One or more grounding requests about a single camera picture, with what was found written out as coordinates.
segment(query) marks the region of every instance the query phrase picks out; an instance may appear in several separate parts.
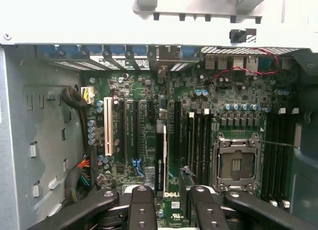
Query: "white pci slot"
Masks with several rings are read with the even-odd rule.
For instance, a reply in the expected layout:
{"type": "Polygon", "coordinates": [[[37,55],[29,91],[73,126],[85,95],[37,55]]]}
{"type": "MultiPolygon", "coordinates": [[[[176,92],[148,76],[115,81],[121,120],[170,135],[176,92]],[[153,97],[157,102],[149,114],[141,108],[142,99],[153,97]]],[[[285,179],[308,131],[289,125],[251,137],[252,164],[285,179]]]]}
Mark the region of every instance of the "white pci slot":
{"type": "Polygon", "coordinates": [[[113,155],[113,98],[104,98],[105,156],[113,155]]]}

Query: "motherboard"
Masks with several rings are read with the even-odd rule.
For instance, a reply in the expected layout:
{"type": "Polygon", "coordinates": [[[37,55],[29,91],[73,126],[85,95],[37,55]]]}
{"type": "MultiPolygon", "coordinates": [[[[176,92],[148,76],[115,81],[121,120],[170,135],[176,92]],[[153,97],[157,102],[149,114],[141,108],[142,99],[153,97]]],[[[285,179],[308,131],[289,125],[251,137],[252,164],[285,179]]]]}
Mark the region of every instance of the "motherboard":
{"type": "MultiPolygon", "coordinates": [[[[272,57],[257,58],[260,74],[273,69],[272,57]]],[[[299,113],[298,67],[273,75],[222,73],[224,57],[218,63],[211,59],[181,71],[84,73],[81,92],[89,104],[88,144],[97,152],[97,184],[119,193],[132,184],[153,188],[159,227],[188,226],[179,194],[185,166],[195,184],[218,192],[241,189],[266,201],[288,195],[289,183],[281,177],[276,193],[269,172],[278,168],[274,175],[288,175],[290,162],[278,166],[288,151],[278,153],[261,140],[292,142],[278,132],[289,130],[299,113]],[[284,123],[284,130],[275,123],[284,123]]]]}

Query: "green circuit board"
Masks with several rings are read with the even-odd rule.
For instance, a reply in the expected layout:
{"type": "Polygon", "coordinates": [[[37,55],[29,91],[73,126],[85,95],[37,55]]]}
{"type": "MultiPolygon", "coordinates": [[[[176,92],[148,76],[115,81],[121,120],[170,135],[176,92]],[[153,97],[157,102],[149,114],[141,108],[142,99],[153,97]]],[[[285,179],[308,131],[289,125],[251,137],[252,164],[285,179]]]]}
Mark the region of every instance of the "green circuit board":
{"type": "MultiPolygon", "coordinates": [[[[259,70],[269,70],[271,62],[272,59],[269,58],[260,60],[259,70]]],[[[166,118],[164,118],[168,131],[166,193],[164,198],[156,198],[156,210],[164,212],[164,216],[158,218],[159,227],[188,226],[188,220],[184,217],[180,206],[178,174],[180,167],[189,164],[187,147],[189,113],[201,116],[208,110],[211,118],[211,132],[208,137],[211,149],[207,151],[212,152],[213,141],[219,132],[230,139],[248,139],[254,133],[265,139],[266,108],[278,112],[281,107],[290,108],[294,105],[292,89],[297,83],[297,71],[281,70],[275,76],[248,76],[242,71],[231,71],[220,79],[220,77],[213,78],[220,73],[219,70],[205,70],[201,68],[202,66],[191,67],[181,72],[167,72],[163,82],[158,79],[155,71],[84,73],[84,86],[93,87],[95,94],[94,103],[88,108],[88,120],[96,122],[95,142],[92,148],[97,149],[98,183],[103,188],[114,188],[119,193],[123,193],[125,187],[131,184],[154,187],[156,120],[160,118],[161,97],[167,100],[166,118]],[[278,90],[289,93],[279,95],[278,90]],[[102,113],[97,112],[96,102],[103,101],[104,97],[114,96],[115,100],[118,100],[118,104],[112,110],[114,152],[112,156],[105,157],[104,120],[102,113]],[[151,118],[149,102],[153,112],[151,118]],[[235,104],[239,106],[237,111],[227,110],[227,105],[234,107],[235,104]],[[248,106],[256,104],[257,110],[242,110],[244,104],[248,106]],[[132,149],[136,140],[138,148],[132,149]],[[136,156],[141,160],[139,170],[133,165],[136,156]]],[[[206,158],[205,161],[209,163],[204,178],[206,184],[211,185],[211,173],[208,172],[212,171],[210,170],[212,160],[206,158]]],[[[256,190],[255,194],[259,196],[260,190],[256,190]]]]}

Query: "pcie slot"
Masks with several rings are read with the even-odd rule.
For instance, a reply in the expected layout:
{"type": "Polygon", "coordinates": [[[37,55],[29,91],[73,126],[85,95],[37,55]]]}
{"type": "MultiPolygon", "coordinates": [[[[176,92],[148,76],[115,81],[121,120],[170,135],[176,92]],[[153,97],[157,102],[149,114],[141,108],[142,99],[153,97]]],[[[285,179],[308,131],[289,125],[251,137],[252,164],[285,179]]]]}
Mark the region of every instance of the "pcie slot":
{"type": "Polygon", "coordinates": [[[113,98],[104,98],[105,155],[113,155],[113,98]]]}
{"type": "Polygon", "coordinates": [[[121,158],[122,158],[122,163],[126,162],[126,105],[125,101],[120,101],[119,102],[119,121],[120,121],[120,153],[121,153],[121,158]]]}
{"type": "Polygon", "coordinates": [[[175,161],[179,160],[180,151],[180,122],[181,122],[181,102],[174,102],[173,117],[173,157],[175,161]]]}
{"type": "Polygon", "coordinates": [[[139,101],[133,101],[133,158],[139,159],[139,101]]]}

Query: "cpu socket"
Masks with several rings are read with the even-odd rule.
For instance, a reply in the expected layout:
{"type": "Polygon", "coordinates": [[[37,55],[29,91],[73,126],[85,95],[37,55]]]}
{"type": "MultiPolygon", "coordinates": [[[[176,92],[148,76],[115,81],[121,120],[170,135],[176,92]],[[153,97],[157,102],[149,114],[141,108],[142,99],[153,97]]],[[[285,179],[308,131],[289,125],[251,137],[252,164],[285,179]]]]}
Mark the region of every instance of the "cpu socket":
{"type": "Polygon", "coordinates": [[[261,146],[259,136],[250,139],[226,139],[218,133],[212,160],[212,182],[217,191],[244,190],[250,193],[260,186],[261,146]]]}

